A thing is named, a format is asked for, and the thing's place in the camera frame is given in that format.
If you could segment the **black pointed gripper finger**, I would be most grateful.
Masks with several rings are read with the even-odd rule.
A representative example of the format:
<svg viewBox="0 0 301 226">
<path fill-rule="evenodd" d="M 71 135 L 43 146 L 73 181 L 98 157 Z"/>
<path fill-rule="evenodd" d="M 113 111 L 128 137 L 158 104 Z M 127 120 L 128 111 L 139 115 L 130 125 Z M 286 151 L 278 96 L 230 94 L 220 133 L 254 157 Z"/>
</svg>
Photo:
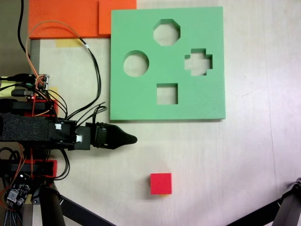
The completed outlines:
<svg viewBox="0 0 301 226">
<path fill-rule="evenodd" d="M 116 149 L 124 145 L 131 145 L 137 142 L 137 137 L 124 132 L 120 127 L 111 125 L 109 127 L 109 148 Z"/>
</svg>

